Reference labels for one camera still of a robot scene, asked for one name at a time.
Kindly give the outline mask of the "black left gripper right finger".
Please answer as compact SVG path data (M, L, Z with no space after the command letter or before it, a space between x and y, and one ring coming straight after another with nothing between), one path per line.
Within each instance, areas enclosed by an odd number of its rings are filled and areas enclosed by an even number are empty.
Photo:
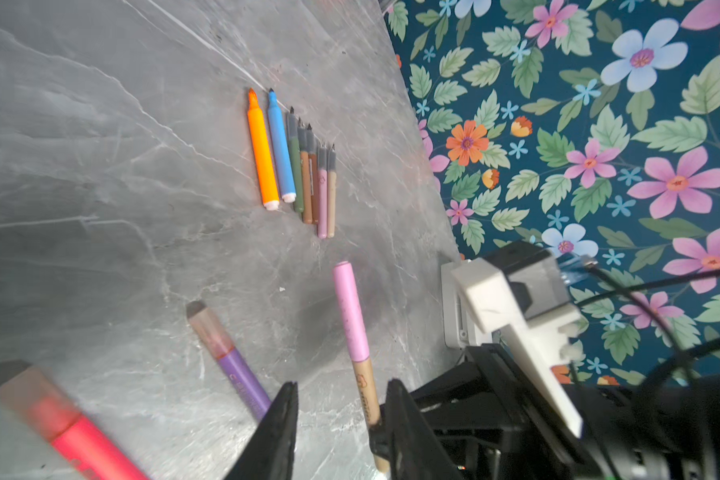
M461 479L399 379L387 385L384 425L392 479Z

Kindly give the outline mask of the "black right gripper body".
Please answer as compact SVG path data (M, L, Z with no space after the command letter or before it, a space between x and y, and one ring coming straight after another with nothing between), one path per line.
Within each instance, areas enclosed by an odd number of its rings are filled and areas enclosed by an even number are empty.
M580 440L497 344L467 348L455 367L408 392L461 479L582 476ZM389 462L385 403L369 443Z

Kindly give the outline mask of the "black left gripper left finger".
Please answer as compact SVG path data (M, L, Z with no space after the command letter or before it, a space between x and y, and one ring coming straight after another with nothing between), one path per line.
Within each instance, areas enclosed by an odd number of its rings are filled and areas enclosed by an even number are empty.
M224 479L291 480L298 412L298 384L286 382Z

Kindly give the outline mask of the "purple highlighter pen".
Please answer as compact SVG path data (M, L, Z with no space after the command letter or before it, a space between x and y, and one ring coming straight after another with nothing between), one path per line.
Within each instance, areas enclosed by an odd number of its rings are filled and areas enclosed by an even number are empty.
M196 300L186 305L186 317L238 396L260 422L271 400L217 315L202 300Z

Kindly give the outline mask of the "lilac cap beige pen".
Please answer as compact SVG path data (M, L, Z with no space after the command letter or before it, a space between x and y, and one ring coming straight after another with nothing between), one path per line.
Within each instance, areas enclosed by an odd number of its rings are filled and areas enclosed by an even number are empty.
M365 423L371 431L381 424L382 415L356 279L349 261L334 267L333 280Z

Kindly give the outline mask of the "orange highlighter pen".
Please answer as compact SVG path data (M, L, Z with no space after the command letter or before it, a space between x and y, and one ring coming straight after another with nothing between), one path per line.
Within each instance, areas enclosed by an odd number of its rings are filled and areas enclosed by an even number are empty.
M278 193L263 111L260 108L258 96L252 88L248 90L247 97L247 119L262 204L266 210L274 211L279 208L280 196Z

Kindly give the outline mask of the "blue highlighter pen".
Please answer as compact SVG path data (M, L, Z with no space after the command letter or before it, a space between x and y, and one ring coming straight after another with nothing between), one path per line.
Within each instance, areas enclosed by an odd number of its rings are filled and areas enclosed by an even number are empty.
M286 204L293 204L297 199L295 181L287 144L283 112L279 107L275 91L268 91L267 116L270 136L275 156L275 168L280 190L280 197Z

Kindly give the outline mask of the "tan brown pen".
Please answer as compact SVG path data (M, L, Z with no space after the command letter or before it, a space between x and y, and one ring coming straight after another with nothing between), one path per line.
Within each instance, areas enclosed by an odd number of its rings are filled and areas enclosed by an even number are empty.
M301 119L298 119L298 140L300 148L300 168L302 176L302 190L303 190L303 203L304 211L302 219L306 224L312 224L314 222L312 212L312 196L311 196L311 175L309 171L310 162L307 151L307 135L306 128L303 125Z

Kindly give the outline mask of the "brown lilac pen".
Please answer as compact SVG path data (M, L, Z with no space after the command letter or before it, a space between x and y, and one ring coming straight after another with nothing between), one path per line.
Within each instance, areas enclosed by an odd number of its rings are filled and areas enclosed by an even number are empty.
M327 172L327 149L324 145L318 144L318 203L319 219L317 234L320 239L327 237L328 231L328 172Z

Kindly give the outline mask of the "beige capybara pen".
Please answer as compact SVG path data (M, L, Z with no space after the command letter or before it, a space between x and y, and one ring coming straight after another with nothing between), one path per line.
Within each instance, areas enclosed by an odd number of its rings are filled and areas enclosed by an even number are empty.
M337 173L336 173L336 150L335 146L332 145L328 155L328 219L327 219L327 236L333 238L335 236L336 228L336 184L337 184Z

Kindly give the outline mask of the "green fountain pen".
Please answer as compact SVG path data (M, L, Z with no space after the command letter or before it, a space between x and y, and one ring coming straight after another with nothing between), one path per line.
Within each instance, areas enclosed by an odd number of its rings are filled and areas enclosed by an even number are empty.
M293 106L286 116L286 135L288 142L288 152L290 156L290 162L294 177L294 185L296 190L296 200L294 202L294 209L299 214L304 212L304 191L303 191L303 179L301 172L301 156L300 156L300 143L298 137L298 121L295 115L295 109Z

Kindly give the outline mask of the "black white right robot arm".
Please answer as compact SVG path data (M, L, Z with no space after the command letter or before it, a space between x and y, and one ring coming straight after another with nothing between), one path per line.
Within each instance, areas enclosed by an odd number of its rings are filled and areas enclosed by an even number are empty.
M572 433L501 347L464 360L415 391L387 387L371 451L395 479L720 479L720 375L668 386L567 385L583 419Z

